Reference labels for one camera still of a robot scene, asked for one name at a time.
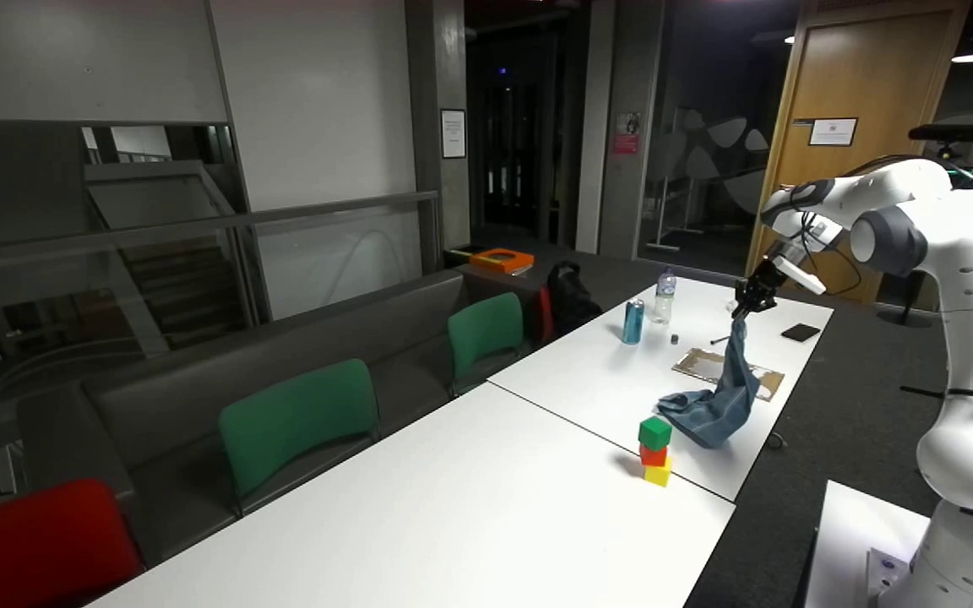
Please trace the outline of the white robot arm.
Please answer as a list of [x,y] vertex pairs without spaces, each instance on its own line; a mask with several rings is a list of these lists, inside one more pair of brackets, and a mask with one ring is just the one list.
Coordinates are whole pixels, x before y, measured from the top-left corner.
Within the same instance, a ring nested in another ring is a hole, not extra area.
[[915,467],[938,495],[904,570],[872,594],[877,608],[973,608],[973,184],[932,157],[877,163],[867,171],[780,184],[759,208],[778,233],[735,291],[735,311],[769,302],[783,281],[822,295],[803,259],[848,235],[877,273],[930,273],[938,295],[945,387],[915,442]]

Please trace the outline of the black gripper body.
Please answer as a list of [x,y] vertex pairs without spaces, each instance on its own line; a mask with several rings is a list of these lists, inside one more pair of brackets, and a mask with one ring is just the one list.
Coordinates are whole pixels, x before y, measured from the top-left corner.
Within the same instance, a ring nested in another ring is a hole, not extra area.
[[759,259],[757,271],[735,288],[735,301],[745,298],[751,307],[765,298],[778,301],[778,291],[788,282],[783,273],[774,271],[769,259]]

